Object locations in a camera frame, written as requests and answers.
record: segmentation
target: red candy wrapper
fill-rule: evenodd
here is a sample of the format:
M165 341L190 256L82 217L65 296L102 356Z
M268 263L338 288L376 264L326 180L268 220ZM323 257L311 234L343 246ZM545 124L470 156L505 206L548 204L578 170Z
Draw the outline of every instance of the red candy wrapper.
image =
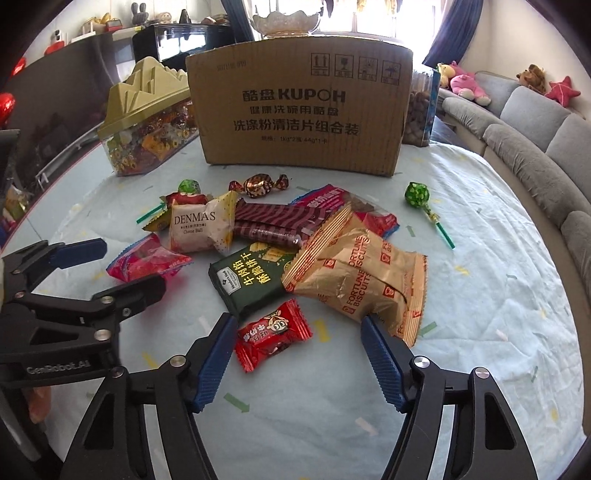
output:
M275 355L294 342L312 338L312 331L294 299L238 330L234 350L245 372L252 372L264 359Z
M178 205L205 205L208 201L207 196L202 193L172 192L165 198L168 208L172 207L173 201Z
M152 273L170 278L190 263L193 263L191 257L164 248L158 236L151 233L123 250L107 267L107 273L124 282Z
M355 215L369 230L380 237L386 238L398 229L398 220L394 214L331 184L296 198L290 205L320 207L332 213L349 202L351 202Z

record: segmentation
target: red balloon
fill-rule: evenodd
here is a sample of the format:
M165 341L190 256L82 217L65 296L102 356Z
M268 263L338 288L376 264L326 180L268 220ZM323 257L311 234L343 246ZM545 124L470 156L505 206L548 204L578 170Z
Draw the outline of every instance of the red balloon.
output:
M8 117L10 117L12 110L14 110L16 102L11 93L0 93L0 127L8 122Z

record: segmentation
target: pink candy package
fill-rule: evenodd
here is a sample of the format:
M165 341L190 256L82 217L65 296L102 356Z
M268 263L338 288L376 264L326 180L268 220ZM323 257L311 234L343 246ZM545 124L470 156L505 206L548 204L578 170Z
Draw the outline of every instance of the pink candy package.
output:
M317 190L312 190L301 197L296 198L290 205L301 205L314 208L325 208L329 212L335 212L343 205L351 202L353 211L363 224L382 238L394 233L399 225L396 216L377 205L368 202L364 198L347 192L331 184Z
M145 236L123 250L107 267L107 273L124 282L152 273L164 278L174 277L185 265L193 263L186 255L171 252L160 244L155 233Z

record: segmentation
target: green snack package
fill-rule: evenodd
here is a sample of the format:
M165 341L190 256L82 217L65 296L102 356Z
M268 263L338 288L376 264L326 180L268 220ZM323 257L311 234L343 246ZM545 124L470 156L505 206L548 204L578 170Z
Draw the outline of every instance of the green snack package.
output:
M238 320L285 293L281 276L297 252L257 242L209 267L209 278Z

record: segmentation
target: blue gripper pad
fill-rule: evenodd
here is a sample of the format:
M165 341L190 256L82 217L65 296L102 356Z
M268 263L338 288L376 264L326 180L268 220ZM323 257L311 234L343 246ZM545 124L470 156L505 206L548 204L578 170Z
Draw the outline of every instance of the blue gripper pad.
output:
M209 352L201 371L198 374L199 388L193 400L196 412L201 412L205 405L211 403L216 396L232 351L236 345L236 330L238 323L230 317L221 333L215 339L215 344Z
M386 401L394 405L396 410L406 411L408 399L404 394L402 372L382 334L369 316L361 320L361 342Z
M56 268L70 268L75 265L100 260L107 253L107 244L102 238L95 238L78 242L76 244L63 245L51 256L49 263Z

